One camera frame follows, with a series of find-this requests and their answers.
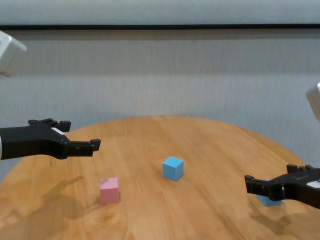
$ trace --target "white wall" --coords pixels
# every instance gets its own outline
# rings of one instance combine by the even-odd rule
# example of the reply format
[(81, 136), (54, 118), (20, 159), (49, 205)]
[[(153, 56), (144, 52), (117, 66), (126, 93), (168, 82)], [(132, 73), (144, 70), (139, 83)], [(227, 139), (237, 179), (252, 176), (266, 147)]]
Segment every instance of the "white wall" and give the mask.
[(49, 117), (74, 129), (128, 116), (200, 116), (261, 133), (320, 165), (320, 123), (305, 97), (320, 82), (319, 30), (9, 33), (28, 52), (17, 74), (0, 81), (0, 127)]

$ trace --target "cube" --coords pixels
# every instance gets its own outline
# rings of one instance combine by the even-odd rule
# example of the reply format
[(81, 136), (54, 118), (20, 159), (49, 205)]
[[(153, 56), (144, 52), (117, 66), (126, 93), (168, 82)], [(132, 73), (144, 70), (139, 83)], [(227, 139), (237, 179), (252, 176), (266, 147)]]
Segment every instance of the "cube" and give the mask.
[(102, 204), (115, 204), (120, 201), (117, 177), (100, 179), (100, 201)]
[(282, 204), (282, 201), (273, 201), (267, 196), (260, 196), (257, 195), (257, 198), (259, 201), (265, 206), (265, 207), (273, 207)]
[(178, 181), (184, 174), (184, 161), (169, 157), (162, 163), (162, 176), (172, 181)]

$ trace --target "wood grain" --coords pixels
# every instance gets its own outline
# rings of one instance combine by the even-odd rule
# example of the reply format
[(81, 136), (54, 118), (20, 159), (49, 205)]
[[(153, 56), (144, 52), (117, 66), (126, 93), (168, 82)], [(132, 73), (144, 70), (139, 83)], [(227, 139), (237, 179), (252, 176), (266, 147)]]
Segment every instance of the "wood grain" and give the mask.
[[(93, 157), (24, 158), (0, 186), (4, 240), (319, 239), (318, 209), (296, 201), (263, 207), (244, 175), (269, 179), (294, 154), (241, 127), (209, 119), (148, 116), (70, 132), (101, 139)], [(177, 182), (162, 177), (169, 156), (184, 160)], [(118, 177), (121, 202), (101, 205), (99, 179)]]

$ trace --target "round wooden table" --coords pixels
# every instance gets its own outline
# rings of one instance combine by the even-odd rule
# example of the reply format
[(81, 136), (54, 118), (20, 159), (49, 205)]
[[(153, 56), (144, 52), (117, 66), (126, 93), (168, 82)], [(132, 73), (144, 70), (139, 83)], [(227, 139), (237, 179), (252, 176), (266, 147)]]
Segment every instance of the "round wooden table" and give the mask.
[[(286, 200), (264, 207), (244, 175), (270, 179), (303, 165), (279, 144), (209, 119), (113, 120), (67, 134), (100, 138), (93, 157), (24, 158), (0, 186), (1, 240), (320, 239), (320, 211)], [(184, 160), (177, 182), (162, 162)], [(120, 203), (100, 204), (100, 178), (119, 178)]]

